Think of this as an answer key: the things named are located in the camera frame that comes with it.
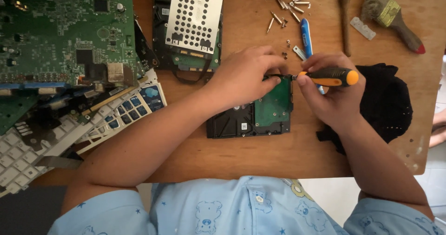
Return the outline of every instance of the blue marker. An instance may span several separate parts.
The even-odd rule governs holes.
[[[313,55],[313,46],[311,45],[311,36],[309,34],[309,23],[307,19],[302,19],[301,21],[301,31],[302,31],[302,41],[304,42],[304,50],[305,57],[308,59]],[[316,87],[319,89],[319,92],[324,95],[325,91],[322,89],[322,86],[316,84]]]

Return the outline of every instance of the metal hard drive cover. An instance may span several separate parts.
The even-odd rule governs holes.
[[[165,44],[214,53],[223,0],[171,0]]]

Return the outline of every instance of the bear print shirt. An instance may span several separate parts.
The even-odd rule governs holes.
[[[93,197],[58,218],[49,235],[444,235],[421,212],[365,198],[344,226],[295,179],[243,176],[153,184],[152,205],[117,190]]]

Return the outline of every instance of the wooden desk surface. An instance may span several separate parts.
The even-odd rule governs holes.
[[[311,8],[305,10],[309,20],[314,52],[342,50],[338,0],[305,0]],[[407,132],[390,145],[414,174],[422,174],[426,166],[435,100],[446,44],[446,0],[396,0],[402,7],[403,18],[423,41],[426,54],[411,53],[396,34],[379,27],[375,22],[366,24],[376,32],[369,41],[350,27],[351,59],[357,65],[385,62],[399,67],[397,76],[409,87],[413,120]],[[133,0],[135,13],[147,39],[152,38],[153,0]],[[363,0],[351,0],[349,18],[360,15]],[[285,17],[288,26],[281,29],[277,23],[266,35],[273,10]],[[302,48],[300,28],[289,11],[280,10],[275,0],[224,0],[223,54],[256,45],[270,44],[278,52],[288,53],[290,72],[300,71],[300,60],[288,49]],[[197,90],[203,85],[183,85],[170,71],[157,71],[169,104]],[[315,118],[294,85],[294,111],[291,114],[291,133],[210,140],[202,125],[182,143],[147,182],[180,182],[197,178],[237,179],[243,175],[287,178],[319,178],[351,176],[347,159],[338,154],[331,142],[319,142],[315,132],[322,123]],[[148,144],[148,149],[156,144]],[[63,185],[73,171],[52,170],[36,181],[39,185]]]

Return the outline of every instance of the screwdriver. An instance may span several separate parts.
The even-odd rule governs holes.
[[[327,87],[349,87],[356,84],[359,80],[359,74],[356,71],[339,67],[329,67],[311,73],[302,71],[299,75],[292,76],[291,79],[295,81],[298,76],[302,75],[309,76],[315,84]]]

